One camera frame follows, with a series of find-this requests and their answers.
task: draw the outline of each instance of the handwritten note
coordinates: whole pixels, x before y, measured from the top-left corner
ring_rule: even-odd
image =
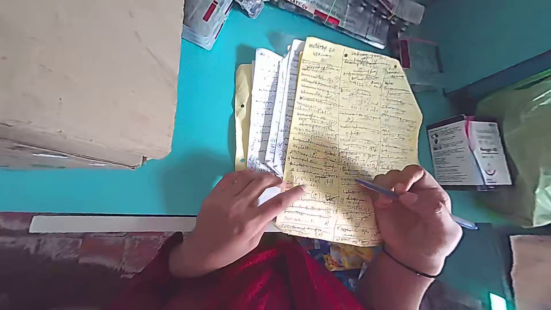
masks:
[[[276,155],[276,145],[277,145],[277,133],[279,130],[279,124],[281,119],[281,114],[285,113],[285,105],[283,104],[284,101],[286,101],[287,98],[287,89],[286,81],[287,81],[287,75],[289,73],[288,63],[289,58],[291,54],[288,52],[287,55],[281,60],[279,63],[279,71],[278,71],[278,78],[277,78],[277,89],[275,94],[275,101],[273,105],[273,115],[272,115],[272,122],[270,125],[270,133],[268,135],[268,146],[266,149],[266,159],[265,163],[268,165],[274,172],[279,174],[280,176],[283,176],[283,172],[278,171],[274,167],[274,157]]]
[[[284,170],[288,187],[308,190],[276,226],[297,236],[377,245],[371,201],[354,178],[418,163],[421,120],[397,60],[308,38]]]
[[[278,69],[282,57],[266,49],[257,49],[255,57],[247,167],[256,171],[270,171],[263,162],[266,157]]]
[[[293,117],[293,107],[295,104],[296,81],[299,73],[300,53],[304,49],[304,41],[293,40],[289,51],[289,62],[287,64],[288,76],[285,80],[285,96],[282,112],[279,118],[279,129],[277,131],[277,140],[275,143],[275,154],[273,168],[283,175],[285,159],[287,157],[287,148],[289,142],[289,132],[291,129],[291,119]]]

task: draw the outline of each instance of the pen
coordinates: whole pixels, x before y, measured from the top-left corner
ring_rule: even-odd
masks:
[[[355,179],[355,181],[358,182],[361,186],[363,186],[367,189],[374,190],[377,193],[381,193],[381,194],[386,195],[390,198],[398,199],[400,197],[400,195],[396,194],[395,192],[393,192],[391,190],[384,189],[384,188],[382,188],[380,186],[377,186],[377,185],[375,185],[371,182],[360,180],[360,179]],[[464,228],[467,228],[467,229],[478,229],[478,227],[475,223],[473,223],[471,221],[467,221],[464,218],[460,218],[460,217],[455,216],[453,214],[450,214],[450,215],[451,215],[452,220],[454,220],[456,223],[458,223],[461,227],[464,227]]]

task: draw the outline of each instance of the white paper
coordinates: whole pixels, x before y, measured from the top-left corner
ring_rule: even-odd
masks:
[[[257,49],[255,57],[247,167],[255,171],[271,171],[262,162],[266,157],[273,104],[276,98],[278,69],[282,57],[267,49]]]
[[[283,101],[279,130],[275,143],[275,156],[273,169],[283,175],[283,167],[285,167],[285,158],[287,156],[287,144],[289,142],[289,131],[291,129],[291,119],[293,117],[293,107],[295,105],[296,94],[296,78],[299,72],[300,53],[304,50],[304,41],[293,40],[291,50],[289,51],[290,59],[287,64],[288,77],[285,81],[286,99]]]
[[[276,173],[278,173],[278,171],[274,168],[274,158],[276,155],[277,134],[279,131],[280,119],[284,120],[284,118],[281,118],[280,116],[282,113],[285,113],[285,105],[287,102],[286,86],[288,84],[286,83],[286,81],[289,73],[288,63],[291,57],[291,53],[289,53],[290,48],[291,48],[290,45],[287,46],[287,55],[281,60],[281,63],[279,64],[277,90],[275,94],[276,99],[273,107],[270,133],[268,135],[268,147],[266,149],[266,159],[264,161],[266,165],[272,168]]]

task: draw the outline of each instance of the plastic bag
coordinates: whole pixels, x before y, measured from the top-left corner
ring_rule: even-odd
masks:
[[[514,184],[479,197],[524,227],[551,223],[551,70],[486,97],[477,116],[500,123]]]

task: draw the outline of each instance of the cardboard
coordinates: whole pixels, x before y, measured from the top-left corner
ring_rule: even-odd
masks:
[[[183,0],[0,0],[0,166],[170,153]]]

